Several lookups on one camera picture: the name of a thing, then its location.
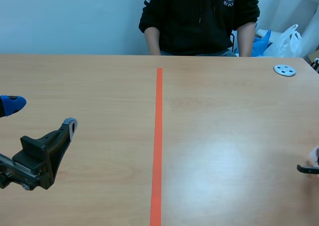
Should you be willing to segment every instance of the person's arm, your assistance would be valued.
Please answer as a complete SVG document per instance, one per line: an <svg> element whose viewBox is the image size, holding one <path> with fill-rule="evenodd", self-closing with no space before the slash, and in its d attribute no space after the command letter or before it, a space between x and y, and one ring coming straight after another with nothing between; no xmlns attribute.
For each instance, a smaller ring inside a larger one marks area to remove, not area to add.
<svg viewBox="0 0 319 226"><path fill-rule="evenodd" d="M237 41L240 57L250 57L255 39L255 23L249 22L237 29Z"/></svg>
<svg viewBox="0 0 319 226"><path fill-rule="evenodd" d="M237 30L239 56L251 56L255 22L260 15L258 0L235 0L235 19L233 29Z"/></svg>
<svg viewBox="0 0 319 226"><path fill-rule="evenodd" d="M139 28L145 34L150 55L160 55L160 31L166 22L169 0L145 0Z"/></svg>
<svg viewBox="0 0 319 226"><path fill-rule="evenodd" d="M149 27L145 30L145 38L148 43L150 55L160 55L160 31L156 27Z"/></svg>

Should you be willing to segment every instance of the jeans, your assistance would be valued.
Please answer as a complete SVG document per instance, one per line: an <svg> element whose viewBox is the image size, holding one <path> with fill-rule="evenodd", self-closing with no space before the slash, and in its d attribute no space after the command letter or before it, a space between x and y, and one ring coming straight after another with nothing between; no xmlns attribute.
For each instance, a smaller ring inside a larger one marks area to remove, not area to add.
<svg viewBox="0 0 319 226"><path fill-rule="evenodd" d="M161 55L172 55L167 53L166 51L161 50ZM224 56L224 57L237 57L235 55L235 53L233 53L231 50L226 49L226 50L222 50L220 52L216 52L216 53L210 53L210 54L200 54L200 55L196 55L196 56Z"/></svg>

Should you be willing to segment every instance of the blue object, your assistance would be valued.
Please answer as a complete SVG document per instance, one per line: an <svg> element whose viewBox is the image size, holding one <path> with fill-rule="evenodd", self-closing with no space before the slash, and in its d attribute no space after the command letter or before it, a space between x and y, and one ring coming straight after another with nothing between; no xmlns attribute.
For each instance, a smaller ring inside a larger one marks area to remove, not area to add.
<svg viewBox="0 0 319 226"><path fill-rule="evenodd" d="M12 115L21 110L26 105L26 99L22 96L1 96L3 112L0 117Z"/></svg>
<svg viewBox="0 0 319 226"><path fill-rule="evenodd" d="M252 57L264 56L264 52L269 46L268 44L269 44L270 35L271 35L271 30L267 32L264 38L255 37L253 50L251 53Z"/></svg>

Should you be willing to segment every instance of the person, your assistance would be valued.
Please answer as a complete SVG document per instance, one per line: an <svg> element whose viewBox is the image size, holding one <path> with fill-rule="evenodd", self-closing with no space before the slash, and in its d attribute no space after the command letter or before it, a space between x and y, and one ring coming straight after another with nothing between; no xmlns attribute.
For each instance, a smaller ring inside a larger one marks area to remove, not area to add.
<svg viewBox="0 0 319 226"><path fill-rule="evenodd" d="M258 0L145 0L140 30L150 55L251 56Z"/></svg>

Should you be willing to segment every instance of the white plastic bag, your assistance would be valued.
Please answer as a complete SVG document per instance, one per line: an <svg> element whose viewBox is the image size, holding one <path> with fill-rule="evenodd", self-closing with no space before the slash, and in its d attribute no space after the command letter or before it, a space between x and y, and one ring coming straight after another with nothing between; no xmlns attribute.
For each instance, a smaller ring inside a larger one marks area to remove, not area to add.
<svg viewBox="0 0 319 226"><path fill-rule="evenodd" d="M264 56L268 57L301 57L302 37L296 31L295 24L286 30L278 39L266 49Z"/></svg>

